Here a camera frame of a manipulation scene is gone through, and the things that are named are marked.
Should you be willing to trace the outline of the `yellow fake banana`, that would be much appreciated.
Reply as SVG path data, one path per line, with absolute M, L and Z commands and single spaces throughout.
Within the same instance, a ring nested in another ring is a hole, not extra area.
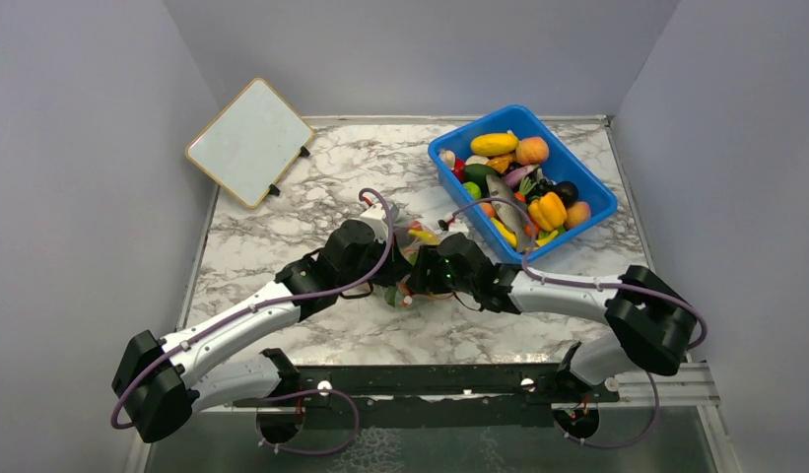
M 427 246 L 436 246 L 440 244 L 440 238 L 430 231 L 410 229 L 408 231 L 408 235 L 415 244 Z

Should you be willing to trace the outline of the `clear zip top bag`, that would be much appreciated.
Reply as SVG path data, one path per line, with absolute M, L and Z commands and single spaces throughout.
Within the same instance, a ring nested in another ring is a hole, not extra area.
M 418 251 L 431 250 L 433 252 L 434 257 L 434 266 L 431 274 L 433 291 L 428 295 L 415 295 L 410 293 L 413 298 L 413 303 L 407 308 L 412 308 L 416 303 L 420 303 L 421 301 L 427 300 L 442 301 L 450 299 L 453 296 L 453 292 L 447 286 L 445 274 L 440 272 L 440 266 L 442 265 L 442 262 L 440 261 L 436 253 L 438 245 L 427 246 L 415 244 L 408 235 L 408 231 L 410 229 L 430 231 L 436 234 L 440 238 L 440 241 L 443 240 L 441 230 L 436 225 L 431 225 L 430 223 L 417 220 L 415 218 L 410 217 L 407 214 L 404 214 L 403 216 L 398 216 L 393 226 L 393 236 L 395 239 L 395 246 L 392 252 L 390 253 L 391 258 L 390 264 L 392 265 L 392 269 L 388 274 L 388 279 L 390 279 L 392 276 L 396 276 L 397 280 L 390 285 L 381 285 L 380 283 L 378 283 L 376 292 L 383 298 L 383 293 L 386 288 L 396 286 L 406 287 L 405 282 L 409 278 L 409 273 L 411 271 L 413 263 L 415 262 Z

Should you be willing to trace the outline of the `beige fake garlic bulb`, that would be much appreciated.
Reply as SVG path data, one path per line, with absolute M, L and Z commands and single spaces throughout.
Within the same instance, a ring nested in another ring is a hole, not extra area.
M 451 150 L 440 150 L 438 152 L 440 161 L 445 164 L 449 169 L 453 169 L 456 162 L 456 156 Z

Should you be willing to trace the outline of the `yellow fake squash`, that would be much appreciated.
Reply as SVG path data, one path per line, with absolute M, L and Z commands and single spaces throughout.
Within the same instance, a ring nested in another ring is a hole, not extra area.
M 518 144 L 519 139 L 512 133 L 488 133 L 474 138 L 470 149 L 474 155 L 490 158 L 509 154 Z

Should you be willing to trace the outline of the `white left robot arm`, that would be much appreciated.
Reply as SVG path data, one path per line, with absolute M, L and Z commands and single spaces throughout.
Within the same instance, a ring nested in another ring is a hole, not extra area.
M 337 303 L 341 294 L 368 282 L 396 249 L 394 223 L 383 232 L 348 220 L 313 256 L 288 264 L 247 300 L 192 327 L 157 338 L 144 330 L 126 345 L 111 388 L 110 417 L 117 430 L 133 428 L 152 443 L 170 436 L 206 397 L 197 387 L 213 368 L 278 330 Z

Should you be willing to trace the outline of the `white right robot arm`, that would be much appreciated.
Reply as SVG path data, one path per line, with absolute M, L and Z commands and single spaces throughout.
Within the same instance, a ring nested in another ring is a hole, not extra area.
M 554 384 L 570 401 L 623 372 L 672 376 L 705 339 L 693 308 L 644 266 L 632 265 L 620 276 L 570 279 L 495 263 L 473 240 L 453 234 L 418 249 L 406 285 L 415 294 L 463 293 L 492 312 L 552 312 L 607 325 L 609 334 L 575 343 L 559 364 Z

